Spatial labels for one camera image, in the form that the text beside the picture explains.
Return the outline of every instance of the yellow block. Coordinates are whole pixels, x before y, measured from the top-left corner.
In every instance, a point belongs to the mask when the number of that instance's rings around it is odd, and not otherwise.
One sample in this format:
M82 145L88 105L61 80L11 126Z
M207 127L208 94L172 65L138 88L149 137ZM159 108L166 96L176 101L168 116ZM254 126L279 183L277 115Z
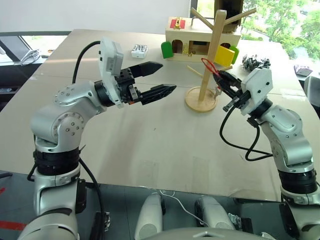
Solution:
M234 55L234 51L219 45L216 51L214 62L221 66L229 67L234 59Z

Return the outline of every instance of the beige tabletop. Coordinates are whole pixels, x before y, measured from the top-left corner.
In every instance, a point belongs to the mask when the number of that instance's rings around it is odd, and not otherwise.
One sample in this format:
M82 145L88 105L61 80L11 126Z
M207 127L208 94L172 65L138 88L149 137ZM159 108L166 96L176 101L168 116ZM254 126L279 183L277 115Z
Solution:
M217 107L210 113L191 111L184 103L184 96L189 87L200 84L201 79L186 69L189 63L163 60L160 43L165 37L156 34L73 31L0 112L0 131L5 136L1 138L0 145L1 170L29 172L34 151L29 119L37 109L52 103L58 89L70 84L79 52L102 36L111 37L121 44L124 68L144 62L131 58L129 54L135 43L149 46L145 61L163 63L163 68L155 74L136 79L139 89L145 91L157 84L177 84L178 87L168 97L145 106L137 103L121 109L109 107L88 122L82 135L80 147L86 147L81 156L98 182L280 200L280 181L273 159L247 162L244 151L226 145L219 137L219 128L226 115L222 106L230 99L225 94L219 96ZM245 45L251 49L264 46L262 42L240 41L239 47ZM268 97L275 104L300 114L304 134L313 148L315 168L319 172L318 116L306 97L300 94L298 80L293 69L285 64L286 55L281 46L269 42L265 45L270 48L266 52L277 52L278 58L283 59L282 71L275 71L276 65L272 68L275 88ZM78 83L100 79L97 50L89 51L81 63ZM199 71L204 69L201 64L190 65ZM291 94L283 94L282 89L291 90ZM249 147L255 130L237 110L226 124L224 134L234 144ZM269 142L263 134L256 149L270 151ZM81 175L89 180L85 171L82 170Z

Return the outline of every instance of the round wooden base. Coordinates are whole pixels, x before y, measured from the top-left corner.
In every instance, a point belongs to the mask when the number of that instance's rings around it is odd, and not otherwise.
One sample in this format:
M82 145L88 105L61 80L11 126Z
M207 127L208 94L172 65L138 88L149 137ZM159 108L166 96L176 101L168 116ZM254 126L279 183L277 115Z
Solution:
M207 113L212 111L217 105L214 92L210 89L207 89L203 101L199 101L199 93L199 86L191 88L185 94L185 103L189 108L198 113Z

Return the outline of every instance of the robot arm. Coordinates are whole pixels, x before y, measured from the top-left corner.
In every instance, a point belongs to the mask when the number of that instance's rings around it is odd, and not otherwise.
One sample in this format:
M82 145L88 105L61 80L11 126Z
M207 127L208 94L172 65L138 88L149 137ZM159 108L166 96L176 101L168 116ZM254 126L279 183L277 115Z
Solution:
M35 136L33 153L34 210L37 218L22 231L19 240L79 239L76 214L85 209L85 181L79 179L79 144L86 123L113 105L143 105L169 95L175 85L159 85L140 92L135 78L153 74L162 67L145 62L121 69L123 53L116 42L103 38L99 49L102 80L72 84L58 91L53 104L31 119Z
M223 109L227 112L234 106L242 115L249 114L248 122L257 128L261 126L270 142L281 180L280 191L285 202L280 210L288 233L299 239L319 239L320 188L312 149L302 132L300 116L267 98L273 87L271 70L255 69L244 81L225 71L214 73L213 77L232 98Z

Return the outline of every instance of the green block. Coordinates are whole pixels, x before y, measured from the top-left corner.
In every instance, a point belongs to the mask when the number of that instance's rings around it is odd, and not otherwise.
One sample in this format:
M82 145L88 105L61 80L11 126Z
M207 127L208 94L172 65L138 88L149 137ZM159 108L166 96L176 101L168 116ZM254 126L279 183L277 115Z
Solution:
M169 41L161 43L161 51L164 59L172 58L174 56L172 45Z
M236 47L236 46L231 46L229 47L230 50L234 51L234 56L233 56L233 59L232 59L232 64L235 64L236 60L237 60L237 57L239 55L239 49Z

